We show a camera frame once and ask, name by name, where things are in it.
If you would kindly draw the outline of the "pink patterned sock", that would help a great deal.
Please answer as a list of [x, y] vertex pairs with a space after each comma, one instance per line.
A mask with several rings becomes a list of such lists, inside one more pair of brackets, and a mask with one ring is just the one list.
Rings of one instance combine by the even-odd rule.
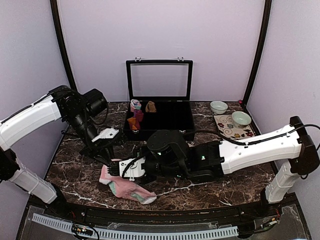
[[133, 181], [110, 175], [106, 165], [101, 168], [99, 182], [109, 186], [113, 195], [120, 199], [136, 201], [142, 205], [151, 204], [157, 199], [154, 192], [146, 190]]

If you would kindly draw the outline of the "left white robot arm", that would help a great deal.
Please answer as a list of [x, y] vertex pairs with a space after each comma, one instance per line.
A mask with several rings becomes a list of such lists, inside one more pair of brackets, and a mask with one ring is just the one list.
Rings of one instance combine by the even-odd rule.
[[12, 146], [34, 131], [57, 120], [66, 122], [84, 143], [81, 154], [113, 167], [112, 148], [124, 142], [124, 134], [116, 128], [98, 131], [93, 117], [107, 109], [108, 102], [96, 88], [81, 94], [66, 85], [50, 90], [37, 101], [0, 122], [0, 179], [9, 181], [36, 196], [60, 218], [71, 213], [58, 187], [40, 178], [18, 159]]

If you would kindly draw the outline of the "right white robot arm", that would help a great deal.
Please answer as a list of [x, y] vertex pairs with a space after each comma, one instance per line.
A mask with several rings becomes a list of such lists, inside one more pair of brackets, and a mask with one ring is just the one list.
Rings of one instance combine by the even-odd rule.
[[178, 130], [158, 130], [138, 156], [111, 162], [107, 172], [130, 181], [163, 176], [210, 182], [244, 168], [283, 160], [255, 205], [255, 213], [266, 217], [300, 177], [320, 165], [319, 148], [306, 129], [301, 119], [293, 116], [288, 125], [266, 134], [240, 140], [222, 136], [196, 146], [189, 146]]

